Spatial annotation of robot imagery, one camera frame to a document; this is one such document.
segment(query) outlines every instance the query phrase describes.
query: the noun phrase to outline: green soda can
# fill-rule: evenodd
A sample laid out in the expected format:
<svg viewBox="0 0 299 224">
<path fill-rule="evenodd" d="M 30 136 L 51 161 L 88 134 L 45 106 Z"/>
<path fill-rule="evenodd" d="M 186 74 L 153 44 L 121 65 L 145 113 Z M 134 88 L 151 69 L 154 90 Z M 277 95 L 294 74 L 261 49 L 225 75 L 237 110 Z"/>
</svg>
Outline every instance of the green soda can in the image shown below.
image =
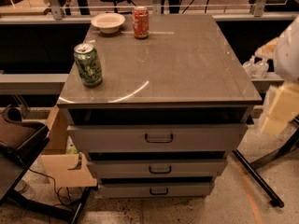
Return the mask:
<svg viewBox="0 0 299 224">
<path fill-rule="evenodd" d="M 92 44 L 82 43 L 74 48 L 75 63 L 84 86 L 94 87 L 102 82 L 102 67 Z"/>
</svg>

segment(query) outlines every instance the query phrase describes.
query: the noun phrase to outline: cardboard box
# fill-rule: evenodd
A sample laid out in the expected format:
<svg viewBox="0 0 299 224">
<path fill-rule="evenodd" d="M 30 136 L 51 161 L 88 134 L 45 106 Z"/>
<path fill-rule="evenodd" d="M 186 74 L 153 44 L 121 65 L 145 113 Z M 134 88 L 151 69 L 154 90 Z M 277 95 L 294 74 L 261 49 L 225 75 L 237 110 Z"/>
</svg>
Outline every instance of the cardboard box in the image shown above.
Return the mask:
<svg viewBox="0 0 299 224">
<path fill-rule="evenodd" d="M 42 154 L 65 154 L 68 124 L 64 114 L 57 105 L 51 109 L 45 123 L 50 130 L 48 133 L 50 141 Z"/>
<path fill-rule="evenodd" d="M 84 154 L 81 154 L 81 165 L 78 164 L 78 154 L 41 155 L 46 174 L 55 178 L 56 188 L 62 187 L 96 187 L 97 180 L 92 177 Z"/>
<path fill-rule="evenodd" d="M 79 154 L 66 154 L 68 124 L 57 105 L 51 109 L 45 123 L 50 130 L 48 133 L 50 141 L 40 158 L 46 174 L 55 178 L 56 188 L 96 187 L 97 180 L 92 177 L 84 154 L 80 154 L 80 166 L 77 166 Z"/>
</svg>

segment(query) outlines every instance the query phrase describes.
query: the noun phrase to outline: drawer handle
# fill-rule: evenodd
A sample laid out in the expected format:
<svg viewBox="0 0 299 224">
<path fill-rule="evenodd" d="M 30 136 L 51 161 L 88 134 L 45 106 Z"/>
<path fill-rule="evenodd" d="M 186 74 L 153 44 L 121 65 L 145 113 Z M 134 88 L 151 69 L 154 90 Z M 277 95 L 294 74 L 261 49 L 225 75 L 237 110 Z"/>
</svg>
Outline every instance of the drawer handle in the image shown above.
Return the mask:
<svg viewBox="0 0 299 224">
<path fill-rule="evenodd" d="M 161 171 L 161 172 L 152 171 L 151 167 L 149 167 L 149 172 L 153 175 L 168 175 L 171 173 L 171 166 L 168 167 L 167 171 Z"/>
<path fill-rule="evenodd" d="M 154 192 L 154 191 L 152 191 L 152 189 L 149 189 L 149 193 L 152 196 L 167 195 L 168 194 L 168 188 L 165 189 L 165 192 Z"/>
<path fill-rule="evenodd" d="M 158 139 L 152 139 L 152 140 L 150 140 L 149 135 L 146 133 L 146 134 L 144 135 L 144 139 L 145 139 L 148 143 L 171 143 L 172 141 L 174 141 L 174 135 L 173 135 L 173 134 L 170 134 L 168 140 L 158 140 Z"/>
</svg>

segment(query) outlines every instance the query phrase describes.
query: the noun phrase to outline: gray countertop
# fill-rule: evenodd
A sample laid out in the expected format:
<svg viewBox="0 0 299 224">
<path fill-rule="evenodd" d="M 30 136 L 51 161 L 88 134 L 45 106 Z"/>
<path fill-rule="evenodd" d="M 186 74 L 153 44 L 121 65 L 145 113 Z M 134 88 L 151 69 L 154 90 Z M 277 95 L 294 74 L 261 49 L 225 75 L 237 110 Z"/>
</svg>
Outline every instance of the gray countertop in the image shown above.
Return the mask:
<svg viewBox="0 0 299 224">
<path fill-rule="evenodd" d="M 113 35 L 90 28 L 103 82 L 81 83 L 75 65 L 59 107 L 85 105 L 257 105 L 261 102 L 217 23 L 209 15 L 152 15 L 149 37 L 133 36 L 131 15 Z"/>
</svg>

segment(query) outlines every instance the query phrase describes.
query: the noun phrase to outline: white bowl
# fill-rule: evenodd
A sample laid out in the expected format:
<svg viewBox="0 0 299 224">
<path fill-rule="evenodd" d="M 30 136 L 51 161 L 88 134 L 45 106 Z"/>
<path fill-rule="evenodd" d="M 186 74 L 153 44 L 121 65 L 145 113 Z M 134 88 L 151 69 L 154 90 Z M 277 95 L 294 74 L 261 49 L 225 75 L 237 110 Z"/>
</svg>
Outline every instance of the white bowl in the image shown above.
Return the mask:
<svg viewBox="0 0 299 224">
<path fill-rule="evenodd" d="M 103 13 L 92 18 L 92 25 L 104 34 L 113 34 L 119 31 L 125 18 L 119 13 Z"/>
</svg>

